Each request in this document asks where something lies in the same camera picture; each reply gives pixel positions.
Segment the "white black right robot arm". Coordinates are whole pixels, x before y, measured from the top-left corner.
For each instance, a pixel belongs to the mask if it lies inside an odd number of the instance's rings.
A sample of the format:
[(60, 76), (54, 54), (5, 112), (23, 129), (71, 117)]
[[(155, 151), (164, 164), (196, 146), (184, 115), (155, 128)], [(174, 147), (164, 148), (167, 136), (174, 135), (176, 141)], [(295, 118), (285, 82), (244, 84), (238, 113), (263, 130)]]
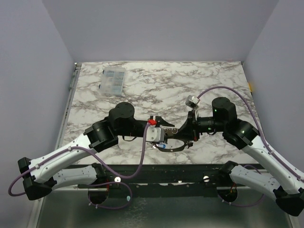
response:
[(274, 199), (287, 214), (299, 216), (304, 209), (304, 173), (271, 147), (257, 128), (238, 119), (236, 106), (229, 99), (215, 98), (211, 117), (198, 116), (199, 104), (199, 98), (188, 96), (186, 105), (192, 111), (175, 138), (197, 141), (203, 133), (221, 132), (229, 144), (254, 158), (271, 176), (263, 176), (228, 161), (218, 174), (219, 182), (224, 186), (233, 182), (248, 186)]

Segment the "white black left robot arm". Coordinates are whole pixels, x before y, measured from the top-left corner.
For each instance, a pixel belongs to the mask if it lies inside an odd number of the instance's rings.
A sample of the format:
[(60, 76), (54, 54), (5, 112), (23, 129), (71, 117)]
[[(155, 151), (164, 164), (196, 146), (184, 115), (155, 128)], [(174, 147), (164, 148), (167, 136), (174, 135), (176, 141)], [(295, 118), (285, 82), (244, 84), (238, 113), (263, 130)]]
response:
[(38, 200), (54, 189), (76, 184), (101, 187), (105, 176), (96, 165), (80, 169), (68, 167), (117, 145), (119, 136), (142, 138), (144, 143), (161, 143), (165, 140), (164, 127), (171, 127), (172, 124), (160, 116), (137, 120), (134, 114), (135, 108), (131, 103), (119, 103), (109, 111), (107, 117), (92, 124), (67, 145), (36, 159), (19, 159), (18, 167), (27, 198)]

